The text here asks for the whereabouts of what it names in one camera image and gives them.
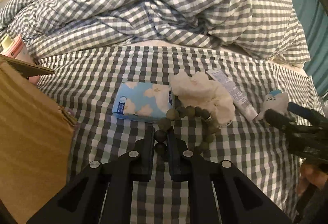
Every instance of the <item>checkered bed sheet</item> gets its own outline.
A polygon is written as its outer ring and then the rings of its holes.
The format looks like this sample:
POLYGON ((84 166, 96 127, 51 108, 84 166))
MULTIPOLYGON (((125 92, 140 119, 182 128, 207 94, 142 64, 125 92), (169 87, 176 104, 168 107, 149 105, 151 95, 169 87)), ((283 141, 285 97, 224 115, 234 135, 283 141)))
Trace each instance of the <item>checkered bed sheet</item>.
MULTIPOLYGON (((43 58, 56 70, 42 76, 37 87, 72 109, 81 127, 73 139, 69 171, 74 177, 92 160, 116 160, 143 138, 145 123, 112 116, 115 94, 123 81, 168 84, 169 75, 220 67, 259 112, 264 96, 274 89, 291 101, 322 111, 311 77, 270 62, 239 54, 188 47, 115 46, 43 58)), ((175 133, 192 149, 202 140, 198 119, 175 121, 175 133)), ((286 138, 264 121, 249 123, 236 110, 204 158, 231 160, 288 216, 295 216, 298 158, 286 150, 286 138)), ((155 154, 151 181, 133 186, 131 223, 189 223, 187 183, 172 182, 168 164, 155 154)))
POLYGON ((34 58, 151 39, 302 67, 310 60, 291 0, 11 0, 0 39, 21 35, 34 58))

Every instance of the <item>crumpled blanket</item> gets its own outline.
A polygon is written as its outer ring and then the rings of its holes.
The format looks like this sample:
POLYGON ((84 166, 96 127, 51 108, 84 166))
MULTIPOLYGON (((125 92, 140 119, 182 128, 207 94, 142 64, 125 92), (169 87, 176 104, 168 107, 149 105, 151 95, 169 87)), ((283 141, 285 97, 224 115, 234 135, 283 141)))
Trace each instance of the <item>crumpled blanket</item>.
POLYGON ((21 35, 34 58, 160 39, 302 67, 310 60, 291 0, 11 0, 0 39, 21 35))

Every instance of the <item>bed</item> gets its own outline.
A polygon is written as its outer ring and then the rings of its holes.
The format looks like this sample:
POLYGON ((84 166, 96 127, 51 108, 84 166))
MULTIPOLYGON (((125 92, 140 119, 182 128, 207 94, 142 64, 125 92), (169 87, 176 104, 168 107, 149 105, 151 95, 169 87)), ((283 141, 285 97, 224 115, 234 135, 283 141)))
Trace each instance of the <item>bed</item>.
MULTIPOLYGON (((281 89, 291 101, 322 113, 312 77, 302 71, 310 55, 291 0, 4 4, 0 40, 6 34, 22 36, 36 62, 56 71, 42 76, 37 87, 70 108, 81 123, 72 142, 70 178, 93 160, 115 160, 144 136, 144 123, 112 116, 123 81, 168 84, 169 76, 181 71, 221 68, 258 112, 264 96, 281 89)), ((175 121, 174 130, 190 149, 204 132, 200 121, 187 118, 175 121)), ((295 217, 299 160, 288 154, 285 137, 265 121, 248 122, 236 110, 203 156, 231 160, 295 217)), ((170 181, 168 165, 159 156, 153 168, 149 183, 134 184, 131 223, 188 223, 187 184, 170 181)))

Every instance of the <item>dark blue label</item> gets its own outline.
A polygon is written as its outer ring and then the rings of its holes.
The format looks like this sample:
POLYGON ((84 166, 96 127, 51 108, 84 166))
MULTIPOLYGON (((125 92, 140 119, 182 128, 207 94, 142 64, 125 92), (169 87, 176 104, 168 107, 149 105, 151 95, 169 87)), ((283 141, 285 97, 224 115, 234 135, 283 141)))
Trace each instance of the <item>dark blue label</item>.
POLYGON ((126 97, 125 96, 122 96, 120 98, 120 101, 119 101, 118 106, 117 106, 117 113, 119 115, 124 115, 125 102, 126 102, 126 97))
POLYGON ((171 97, 171 91, 169 91, 169 103, 170 103, 170 105, 173 104, 173 103, 172 103, 172 97, 171 97))

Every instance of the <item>blue tissue package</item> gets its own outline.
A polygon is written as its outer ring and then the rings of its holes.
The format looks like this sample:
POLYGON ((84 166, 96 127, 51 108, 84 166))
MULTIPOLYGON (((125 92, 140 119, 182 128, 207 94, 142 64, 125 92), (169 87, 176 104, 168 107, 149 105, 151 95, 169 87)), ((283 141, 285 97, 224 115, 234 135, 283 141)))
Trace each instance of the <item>blue tissue package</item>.
POLYGON ((173 101, 169 85, 128 81, 120 85, 112 112, 119 119, 156 123, 173 101))

